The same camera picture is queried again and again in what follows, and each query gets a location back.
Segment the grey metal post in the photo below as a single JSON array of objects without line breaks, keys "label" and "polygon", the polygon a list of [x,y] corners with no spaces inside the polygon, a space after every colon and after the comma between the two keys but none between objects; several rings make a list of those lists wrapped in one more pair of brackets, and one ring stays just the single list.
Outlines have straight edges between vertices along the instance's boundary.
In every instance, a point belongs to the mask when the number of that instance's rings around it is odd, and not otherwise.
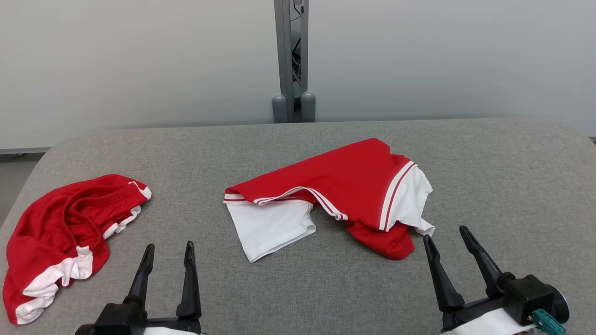
[{"label": "grey metal post", "polygon": [[274,0],[280,93],[287,100],[288,123],[294,122],[294,85],[291,58],[290,0]]},{"label": "grey metal post", "polygon": [[308,38],[309,38],[309,0],[301,0],[301,94],[308,91]]}]

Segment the grey upholstered fabric surface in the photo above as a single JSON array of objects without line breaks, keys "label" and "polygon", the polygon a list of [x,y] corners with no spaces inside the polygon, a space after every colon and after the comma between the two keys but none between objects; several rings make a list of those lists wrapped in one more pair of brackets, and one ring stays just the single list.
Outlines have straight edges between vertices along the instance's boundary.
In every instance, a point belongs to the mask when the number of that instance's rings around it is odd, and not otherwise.
[{"label": "grey upholstered fabric surface", "polygon": [[418,234],[415,252],[392,261],[315,207],[314,234],[251,264],[223,204],[229,186],[368,138],[426,174],[433,193],[423,216],[466,301],[483,298],[485,284],[460,225],[503,271],[533,274],[565,295],[569,335],[596,335],[596,144],[564,123],[526,119],[147,128],[64,141],[42,157],[1,225],[0,291],[7,242],[34,200],[113,173],[147,184],[153,196],[108,239],[106,265],[58,291],[38,320],[12,325],[0,299],[0,335],[70,335],[94,322],[125,297],[150,243],[147,312],[174,316],[187,241],[208,335],[438,335],[441,313]]}]

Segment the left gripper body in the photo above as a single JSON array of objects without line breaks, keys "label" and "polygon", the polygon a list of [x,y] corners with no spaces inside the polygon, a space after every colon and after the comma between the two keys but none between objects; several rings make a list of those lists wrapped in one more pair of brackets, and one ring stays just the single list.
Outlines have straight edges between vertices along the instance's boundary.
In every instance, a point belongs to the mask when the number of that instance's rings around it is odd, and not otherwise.
[{"label": "left gripper body", "polygon": [[143,335],[206,335],[202,332],[199,318],[151,318],[147,319]]}]

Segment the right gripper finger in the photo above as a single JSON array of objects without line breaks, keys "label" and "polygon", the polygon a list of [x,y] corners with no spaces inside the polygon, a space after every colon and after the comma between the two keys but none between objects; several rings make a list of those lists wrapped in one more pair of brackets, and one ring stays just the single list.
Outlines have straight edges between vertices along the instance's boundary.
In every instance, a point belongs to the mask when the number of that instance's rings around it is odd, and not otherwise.
[{"label": "right gripper finger", "polygon": [[465,301],[454,288],[440,262],[440,253],[429,235],[424,236],[430,273],[433,280],[436,300],[441,312],[454,312],[463,309]]},{"label": "right gripper finger", "polygon": [[515,275],[511,272],[501,271],[468,227],[460,226],[460,235],[462,236],[467,250],[475,258],[482,278],[486,284],[485,291],[487,297],[503,297],[505,295],[505,283],[515,279]]}]

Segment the grey cylinder bumper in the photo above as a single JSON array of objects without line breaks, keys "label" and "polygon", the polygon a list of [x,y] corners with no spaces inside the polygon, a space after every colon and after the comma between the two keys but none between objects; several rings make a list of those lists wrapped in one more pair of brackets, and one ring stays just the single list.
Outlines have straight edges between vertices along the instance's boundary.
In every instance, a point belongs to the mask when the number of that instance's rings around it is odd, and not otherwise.
[{"label": "grey cylinder bumper", "polygon": [[302,122],[313,123],[316,121],[316,96],[310,92],[304,92],[300,98]]},{"label": "grey cylinder bumper", "polygon": [[287,123],[289,121],[287,114],[287,100],[283,95],[275,95],[271,100],[274,123]]}]

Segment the red shirt white sleeves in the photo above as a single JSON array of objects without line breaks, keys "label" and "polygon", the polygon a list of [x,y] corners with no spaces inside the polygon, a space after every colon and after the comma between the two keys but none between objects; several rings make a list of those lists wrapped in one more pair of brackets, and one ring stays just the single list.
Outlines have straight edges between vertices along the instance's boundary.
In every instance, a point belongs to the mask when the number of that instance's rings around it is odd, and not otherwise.
[{"label": "red shirt white sleeves", "polygon": [[223,201],[251,263],[315,233],[316,205],[373,252],[402,260],[414,250],[410,228],[435,232],[423,218],[432,192],[417,163],[371,138],[228,187]]}]

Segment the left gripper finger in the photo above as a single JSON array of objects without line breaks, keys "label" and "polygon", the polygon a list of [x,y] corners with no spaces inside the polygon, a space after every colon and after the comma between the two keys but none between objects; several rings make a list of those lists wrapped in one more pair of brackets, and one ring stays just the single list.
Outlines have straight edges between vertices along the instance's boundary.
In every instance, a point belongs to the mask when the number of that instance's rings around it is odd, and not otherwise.
[{"label": "left gripper finger", "polygon": [[153,269],[154,258],[155,245],[151,243],[145,248],[129,293],[125,298],[125,303],[145,305],[149,274],[151,274]]},{"label": "left gripper finger", "polygon": [[176,308],[178,319],[199,319],[202,316],[199,280],[194,244],[188,241],[184,253],[185,276],[181,303]]}]

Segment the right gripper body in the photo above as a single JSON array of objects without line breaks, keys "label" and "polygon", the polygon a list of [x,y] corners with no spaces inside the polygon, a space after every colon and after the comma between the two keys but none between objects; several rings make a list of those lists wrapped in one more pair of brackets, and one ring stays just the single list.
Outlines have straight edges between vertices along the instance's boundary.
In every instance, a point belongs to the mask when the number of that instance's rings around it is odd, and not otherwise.
[{"label": "right gripper body", "polygon": [[536,326],[522,326],[503,306],[503,297],[458,305],[463,299],[440,298],[440,335],[530,335]]}]

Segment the red shorts white trim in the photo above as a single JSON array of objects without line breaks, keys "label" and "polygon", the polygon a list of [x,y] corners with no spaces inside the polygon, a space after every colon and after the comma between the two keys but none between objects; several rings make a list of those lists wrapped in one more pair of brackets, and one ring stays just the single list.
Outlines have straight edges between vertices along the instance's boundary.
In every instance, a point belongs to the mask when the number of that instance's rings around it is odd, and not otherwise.
[{"label": "red shorts white trim", "polygon": [[2,298],[9,322],[34,322],[60,288],[106,264],[107,240],[141,213],[152,192],[121,174],[53,189],[21,215],[7,242]]}]

